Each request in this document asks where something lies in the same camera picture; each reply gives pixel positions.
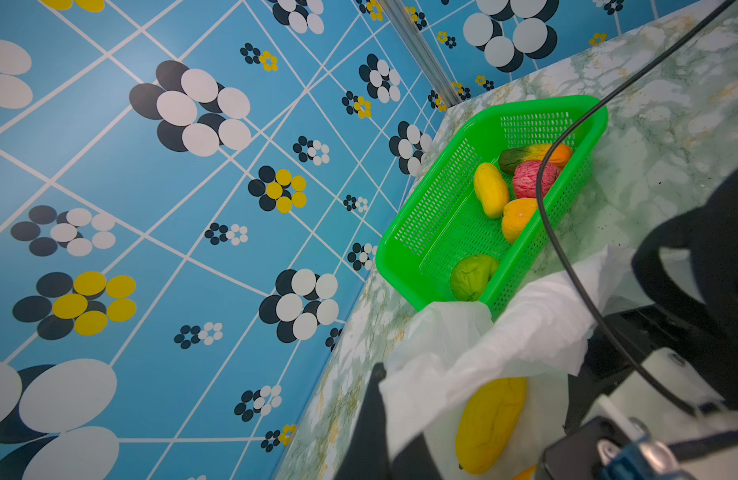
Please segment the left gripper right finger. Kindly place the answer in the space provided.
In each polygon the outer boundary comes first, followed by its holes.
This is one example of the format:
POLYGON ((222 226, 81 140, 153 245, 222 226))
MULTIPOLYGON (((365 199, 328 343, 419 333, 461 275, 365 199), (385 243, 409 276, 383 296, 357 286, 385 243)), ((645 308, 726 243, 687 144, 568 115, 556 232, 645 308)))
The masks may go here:
POLYGON ((395 480, 441 480, 423 434, 416 436, 391 462, 395 480))

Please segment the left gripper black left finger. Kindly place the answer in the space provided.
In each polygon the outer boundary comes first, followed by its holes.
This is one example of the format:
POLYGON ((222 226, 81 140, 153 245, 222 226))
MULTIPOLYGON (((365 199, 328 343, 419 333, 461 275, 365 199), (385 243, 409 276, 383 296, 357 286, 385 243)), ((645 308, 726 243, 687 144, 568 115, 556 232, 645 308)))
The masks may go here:
POLYGON ((386 413, 379 384, 386 377, 382 363, 371 371, 348 450, 335 479, 388 479, 386 413))

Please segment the white plastic bag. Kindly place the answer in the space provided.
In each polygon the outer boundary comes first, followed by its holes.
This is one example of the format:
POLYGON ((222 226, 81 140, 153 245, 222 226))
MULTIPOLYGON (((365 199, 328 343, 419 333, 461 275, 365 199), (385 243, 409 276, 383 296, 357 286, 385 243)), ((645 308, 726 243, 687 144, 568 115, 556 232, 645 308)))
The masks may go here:
POLYGON ((405 327, 379 384, 388 456, 399 460, 429 434, 435 467, 457 475, 456 415, 479 388, 503 378, 527 381, 526 403, 484 477, 509 479, 533 466, 562 434, 568 375, 580 372, 594 319, 565 272, 524 286, 492 319, 480 302, 435 302, 405 327))

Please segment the green round fruit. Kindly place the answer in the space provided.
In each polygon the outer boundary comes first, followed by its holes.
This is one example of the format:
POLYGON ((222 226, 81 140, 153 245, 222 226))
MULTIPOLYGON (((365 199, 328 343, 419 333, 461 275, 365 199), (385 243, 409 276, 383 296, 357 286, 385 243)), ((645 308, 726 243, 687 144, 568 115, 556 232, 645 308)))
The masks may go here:
POLYGON ((478 300, 499 267, 500 262, 489 255, 474 255, 460 260, 450 275, 455 299, 461 302, 478 300))

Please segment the small orange yellow fruit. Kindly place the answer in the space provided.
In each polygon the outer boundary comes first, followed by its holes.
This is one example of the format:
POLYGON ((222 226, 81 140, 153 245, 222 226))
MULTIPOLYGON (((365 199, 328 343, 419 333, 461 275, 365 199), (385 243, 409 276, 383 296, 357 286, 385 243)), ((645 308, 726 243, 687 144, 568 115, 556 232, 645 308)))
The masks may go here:
POLYGON ((509 244, 516 242, 536 211, 537 201, 534 198, 518 198, 504 207, 501 230, 509 244))

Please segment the yellow mango fruit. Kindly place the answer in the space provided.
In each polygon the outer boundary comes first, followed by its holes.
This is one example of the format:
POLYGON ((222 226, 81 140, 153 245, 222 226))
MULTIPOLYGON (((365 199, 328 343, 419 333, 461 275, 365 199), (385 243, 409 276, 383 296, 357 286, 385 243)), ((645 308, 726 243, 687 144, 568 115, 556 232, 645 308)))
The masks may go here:
POLYGON ((510 201, 508 185, 499 168, 491 163, 481 163, 474 175, 474 191, 485 215, 497 219, 510 201))

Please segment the pink red round fruit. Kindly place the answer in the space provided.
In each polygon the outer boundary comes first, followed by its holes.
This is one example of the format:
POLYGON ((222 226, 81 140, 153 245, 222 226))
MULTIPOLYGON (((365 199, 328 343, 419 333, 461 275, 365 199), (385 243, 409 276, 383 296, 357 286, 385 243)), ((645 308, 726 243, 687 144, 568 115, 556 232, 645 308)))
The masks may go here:
POLYGON ((541 164, 541 161, 530 160, 516 168, 513 176, 513 189, 517 198, 536 198, 537 180, 540 180, 542 196, 546 196, 550 191, 562 169, 553 163, 548 163, 543 174, 539 175, 541 164))

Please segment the orange green papaya fruit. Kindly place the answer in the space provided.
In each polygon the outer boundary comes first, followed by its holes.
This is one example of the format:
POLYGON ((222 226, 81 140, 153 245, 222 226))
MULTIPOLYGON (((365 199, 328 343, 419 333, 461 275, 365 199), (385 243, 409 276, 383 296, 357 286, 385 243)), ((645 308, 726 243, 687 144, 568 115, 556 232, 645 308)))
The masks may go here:
MULTIPOLYGON (((506 149, 498 158, 498 166, 503 173, 513 175, 522 163, 543 160, 551 147, 551 144, 533 144, 506 149)), ((563 169, 570 161, 572 155, 572 148, 568 145, 561 144, 552 152, 549 162, 563 169)))

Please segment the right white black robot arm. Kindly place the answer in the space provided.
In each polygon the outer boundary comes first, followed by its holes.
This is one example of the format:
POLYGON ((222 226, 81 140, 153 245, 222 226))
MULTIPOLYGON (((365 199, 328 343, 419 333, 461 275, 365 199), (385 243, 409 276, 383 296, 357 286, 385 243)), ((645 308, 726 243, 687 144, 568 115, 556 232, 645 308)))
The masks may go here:
POLYGON ((569 385, 565 431, 577 430, 594 398, 625 373, 639 375, 655 347, 689 361, 738 412, 738 168, 703 206, 649 233, 631 266, 653 303, 595 315, 594 349, 569 385))

